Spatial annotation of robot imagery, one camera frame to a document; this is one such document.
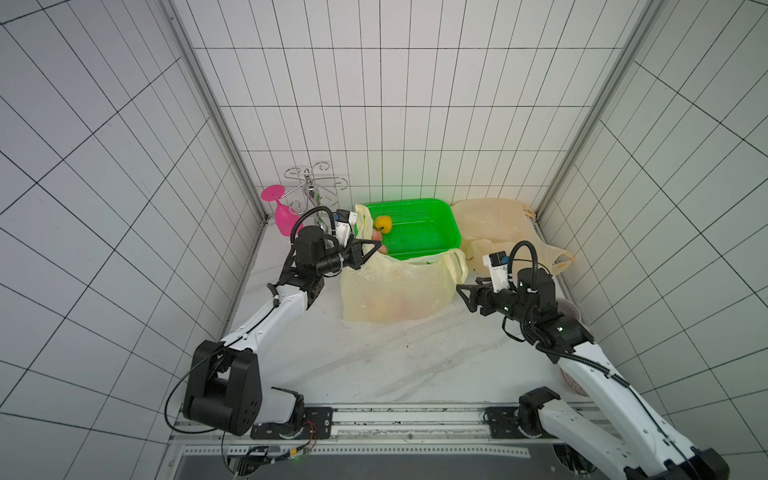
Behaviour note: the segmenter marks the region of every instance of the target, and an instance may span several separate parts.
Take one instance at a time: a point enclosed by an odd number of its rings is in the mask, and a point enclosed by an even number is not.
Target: green plastic basket
[[[434,255],[462,244],[451,207],[442,200],[422,198],[366,205],[371,217],[392,218],[392,231],[384,234],[389,255],[397,260]]]

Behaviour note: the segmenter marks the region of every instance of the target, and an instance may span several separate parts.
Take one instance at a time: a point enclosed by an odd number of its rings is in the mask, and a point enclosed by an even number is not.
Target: white tiled wall
[[[153,0],[0,20],[0,476],[152,479],[257,206]]]
[[[638,0],[173,0],[259,187],[319,161],[342,207],[544,196]]]
[[[766,10],[669,2],[542,216],[608,356],[732,478],[768,466]]]

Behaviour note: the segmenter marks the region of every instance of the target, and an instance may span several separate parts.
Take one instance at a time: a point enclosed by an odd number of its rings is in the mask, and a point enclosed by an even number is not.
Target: black cable
[[[259,320],[259,322],[258,322],[256,325],[254,325],[254,326],[252,326],[250,329],[248,329],[248,331],[247,331],[246,333],[250,333],[250,332],[251,332],[253,329],[255,329],[256,327],[258,327],[258,326],[259,326],[259,325],[260,325],[260,324],[261,324],[261,323],[262,323],[262,322],[263,322],[263,321],[264,321],[264,320],[265,320],[265,319],[266,319],[266,318],[267,318],[267,317],[268,317],[268,316],[269,316],[269,315],[270,315],[270,314],[271,314],[271,313],[272,313],[274,310],[275,310],[275,307],[274,307],[274,306],[272,306],[272,309],[270,309],[270,311],[266,313],[266,315],[264,316],[264,318],[262,318],[261,320]],[[202,364],[203,364],[203,362],[207,361],[207,360],[208,360],[210,357],[212,357],[212,356],[214,356],[214,355],[218,355],[218,354],[219,354],[219,353],[221,353],[221,352],[222,352],[224,349],[226,349],[226,348],[228,348],[228,347],[230,347],[230,346],[234,345],[236,342],[240,341],[240,339],[242,339],[242,338],[243,338],[243,336],[242,336],[242,335],[240,335],[240,336],[239,336],[239,337],[237,337],[235,340],[233,340],[232,342],[230,342],[230,343],[229,343],[229,345],[224,345],[224,346],[222,346],[221,348],[219,348],[219,349],[216,349],[216,351],[214,351],[213,353],[211,353],[209,356],[206,356],[204,359],[202,359],[201,361],[199,361],[198,363],[196,363],[196,364],[195,364],[195,365],[194,365],[192,368],[190,368],[190,369],[189,369],[189,371],[187,371],[187,373],[184,373],[184,376],[182,376],[182,377],[179,379],[179,381],[178,381],[178,382],[176,382],[176,385],[175,385],[175,386],[172,388],[172,390],[171,390],[171,391],[170,391],[170,393],[168,394],[168,397],[165,399],[165,408],[163,409],[163,419],[165,420],[165,424],[166,424],[166,425],[168,425],[168,428],[170,428],[170,429],[171,429],[171,430],[173,430],[174,432],[179,432],[179,433],[190,433],[190,434],[197,434],[197,433],[210,433],[210,432],[215,432],[215,431],[217,430],[217,429],[208,429],[208,430],[200,430],[199,432],[191,432],[191,431],[189,431],[189,430],[179,430],[179,429],[177,429],[176,427],[174,427],[173,425],[171,425],[171,424],[170,424],[170,422],[168,421],[168,404],[170,403],[170,398],[171,398],[172,396],[174,396],[174,393],[175,393],[175,392],[176,392],[176,390],[179,388],[179,386],[180,386],[180,385],[181,385],[181,383],[184,381],[184,379],[186,379],[186,378],[187,378],[187,377],[188,377],[188,376],[189,376],[189,375],[190,375],[190,374],[191,374],[191,373],[192,373],[192,372],[193,372],[193,371],[194,371],[194,370],[195,370],[197,367],[199,367],[200,365],[202,365]]]
[[[316,214],[317,212],[326,212],[328,214],[328,218],[331,220],[331,234],[335,237],[336,236],[336,222],[333,220],[333,212],[328,207],[325,207],[323,205],[320,205],[318,207],[313,207],[301,214],[298,220],[296,220],[296,223],[293,225],[293,228],[290,229],[290,242],[291,245],[293,245],[293,242],[296,241],[296,231],[299,229],[299,226],[310,217],[312,214]]]
[[[512,248],[512,252],[509,253],[509,261],[507,262],[507,275],[512,275],[512,262],[515,261],[515,255],[521,247],[527,247],[528,251],[531,252],[531,268],[533,269],[533,273],[531,274],[531,286],[537,289],[538,284],[536,283],[536,273],[538,272],[538,255],[536,254],[536,247],[533,246],[533,243],[527,240],[519,241],[517,245]]]

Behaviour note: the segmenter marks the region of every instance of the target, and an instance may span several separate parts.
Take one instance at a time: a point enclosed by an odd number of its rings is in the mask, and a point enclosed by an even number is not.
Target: white plastic bag
[[[518,200],[508,198],[473,198],[458,202],[451,207],[458,231],[462,233],[461,249],[466,255],[467,265],[482,276],[490,275],[488,267],[482,264],[482,257],[504,250],[510,253],[521,241],[533,243],[540,265],[557,275],[574,261],[573,253],[547,245],[536,234],[531,220],[536,218],[531,208]],[[521,248],[512,264],[512,273],[531,266],[531,254]]]
[[[371,214],[363,205],[355,209],[357,237],[370,239]],[[458,248],[409,260],[376,252],[360,270],[345,268],[341,274],[344,319],[395,322],[430,316],[451,303],[456,285],[466,278],[467,264]]]

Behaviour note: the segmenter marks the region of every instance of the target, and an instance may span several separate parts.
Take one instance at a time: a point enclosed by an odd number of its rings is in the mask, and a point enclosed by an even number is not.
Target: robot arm
[[[332,234],[307,226],[297,236],[297,227],[318,211],[331,216]],[[312,306],[325,285],[325,275],[344,266],[357,270],[379,249],[379,241],[354,238],[355,221],[354,213],[332,213],[327,207],[308,210],[298,219],[280,278],[274,285],[267,284],[272,300],[218,343],[206,340],[195,349],[182,409],[185,417],[235,435],[243,435],[254,423],[300,428],[302,396],[265,388],[257,353],[263,353],[290,322]],[[372,245],[367,253],[363,252],[365,244]]]
[[[531,251],[531,268],[511,277],[511,264],[520,247]],[[520,242],[507,256],[483,258],[490,278],[477,285],[456,287],[470,311],[483,316],[501,313],[520,322],[524,339],[573,377],[621,434],[623,442],[579,415],[552,390],[541,387],[520,397],[518,427],[535,438],[548,432],[568,443],[603,473],[620,478],[728,478],[728,465],[714,450],[701,451],[656,413],[621,378],[576,320],[558,313],[554,281],[538,267],[536,251]]]

